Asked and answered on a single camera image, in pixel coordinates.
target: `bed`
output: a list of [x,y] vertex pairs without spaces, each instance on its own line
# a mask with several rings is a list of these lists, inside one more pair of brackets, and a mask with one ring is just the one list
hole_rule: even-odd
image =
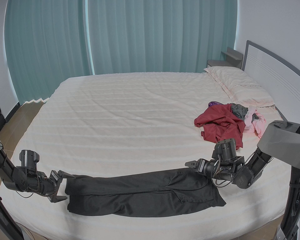
[[[255,56],[249,49],[248,54]],[[252,62],[249,55],[245,58],[247,64]],[[243,69],[251,75],[252,67],[248,69],[247,64],[244,61]],[[262,81],[257,71],[254,78]],[[233,102],[221,82],[208,72],[117,73],[67,79],[42,106],[11,160],[19,165],[19,152],[31,149],[40,154],[37,167],[46,174],[53,169],[113,177],[182,168],[186,161],[210,159],[215,144],[203,140],[203,128],[195,127],[194,119],[210,101]],[[282,119],[273,104],[259,105],[258,111],[267,124]],[[245,133],[244,147],[237,154],[247,158],[258,141],[255,133]],[[227,203],[224,207],[162,218],[75,215],[67,211],[68,200],[53,204],[36,194],[24,199],[3,185],[0,195],[16,222],[52,240],[224,240],[282,215],[289,179],[290,166],[274,159],[251,188],[243,190],[232,184],[221,188],[220,195]],[[64,180],[59,195],[65,195],[65,184]]]

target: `tiled floor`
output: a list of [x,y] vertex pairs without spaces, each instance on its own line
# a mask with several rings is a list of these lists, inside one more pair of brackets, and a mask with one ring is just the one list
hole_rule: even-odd
[[[0,141],[4,145],[4,150],[9,158],[11,158],[13,155],[17,143],[26,132],[28,126],[42,105],[43,102],[24,104],[0,131]],[[232,240],[271,240],[276,232],[278,224],[281,222],[281,219],[282,217],[277,218],[260,229],[256,229],[253,232],[247,233]],[[37,235],[34,232],[33,237],[35,240],[46,240],[46,238]],[[0,231],[0,239],[7,240],[8,238],[6,238]]]

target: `curtain fold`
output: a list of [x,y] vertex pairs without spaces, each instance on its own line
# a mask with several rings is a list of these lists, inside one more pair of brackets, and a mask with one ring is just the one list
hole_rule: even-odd
[[82,0],[10,0],[4,37],[20,104],[50,97],[69,77],[91,74]]
[[7,63],[20,104],[69,77],[203,72],[234,46],[237,0],[9,0]]
[[234,46],[237,0],[88,0],[95,74],[203,72]]

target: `white headboard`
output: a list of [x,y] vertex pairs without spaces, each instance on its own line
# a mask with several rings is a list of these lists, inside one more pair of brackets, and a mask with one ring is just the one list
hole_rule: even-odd
[[283,119],[300,123],[299,69],[248,40],[242,70],[272,96]]

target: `black pants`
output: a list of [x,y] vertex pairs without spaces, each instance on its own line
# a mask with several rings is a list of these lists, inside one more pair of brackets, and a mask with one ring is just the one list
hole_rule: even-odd
[[224,206],[218,189],[190,168],[114,178],[67,179],[69,212],[85,216],[168,217]]

